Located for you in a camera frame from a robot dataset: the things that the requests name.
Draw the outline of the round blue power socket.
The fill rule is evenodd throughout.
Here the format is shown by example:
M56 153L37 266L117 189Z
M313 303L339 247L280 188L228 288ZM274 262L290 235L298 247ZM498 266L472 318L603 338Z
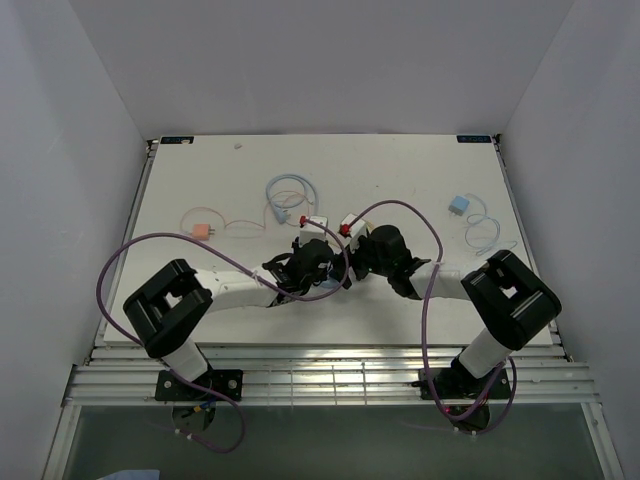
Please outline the round blue power socket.
M317 285L317 287L326 292L333 292L333 293L336 293L341 288L339 281L333 278L329 278L327 280L320 282Z

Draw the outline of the blue charger plug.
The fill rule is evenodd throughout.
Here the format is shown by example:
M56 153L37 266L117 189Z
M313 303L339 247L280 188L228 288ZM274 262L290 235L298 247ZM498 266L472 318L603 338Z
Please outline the blue charger plug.
M455 196L449 206L448 211L456 216L463 216L468 210L470 200L465 196Z

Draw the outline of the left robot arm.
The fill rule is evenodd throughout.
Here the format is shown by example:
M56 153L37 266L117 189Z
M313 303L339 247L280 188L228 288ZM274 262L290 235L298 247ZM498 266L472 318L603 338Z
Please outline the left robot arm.
M248 274L197 270L173 260L131 294L123 310L147 355L178 375L177 386L188 398L201 399L212 387L211 367L191 338L202 318L290 303L327 279L334 257L327 242L312 239Z

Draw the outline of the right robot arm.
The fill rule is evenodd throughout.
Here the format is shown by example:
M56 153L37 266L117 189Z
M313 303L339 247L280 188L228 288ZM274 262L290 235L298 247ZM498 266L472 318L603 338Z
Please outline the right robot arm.
M395 226L370 230L346 220L339 234L349 240L349 264L357 280L378 275L406 299L444 298L474 306L484 329L439 375L451 378L464 397L483 390L491 370L562 311L557 295L509 250L497 251L477 267L458 268L413 256Z

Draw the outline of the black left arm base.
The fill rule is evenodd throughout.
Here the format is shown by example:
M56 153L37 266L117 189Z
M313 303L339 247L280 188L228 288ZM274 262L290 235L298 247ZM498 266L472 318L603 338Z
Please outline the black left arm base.
M171 418L181 430L204 433L213 424L217 407L226 403L212 391L234 403L242 400L244 371L241 369L209 368L192 381L193 385L178 379L170 371L158 374L154 400L171 404Z

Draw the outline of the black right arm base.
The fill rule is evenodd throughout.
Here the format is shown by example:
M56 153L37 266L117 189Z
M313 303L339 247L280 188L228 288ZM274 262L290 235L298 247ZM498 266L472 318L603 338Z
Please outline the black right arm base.
M476 379L454 367L434 368L429 372L421 369L411 386L419 390L422 400L433 400L428 383L430 378L451 425L467 434L479 434L490 426L489 402L510 401L512 396L506 370L499 369L494 381L491 381L492 376L493 373L489 373Z

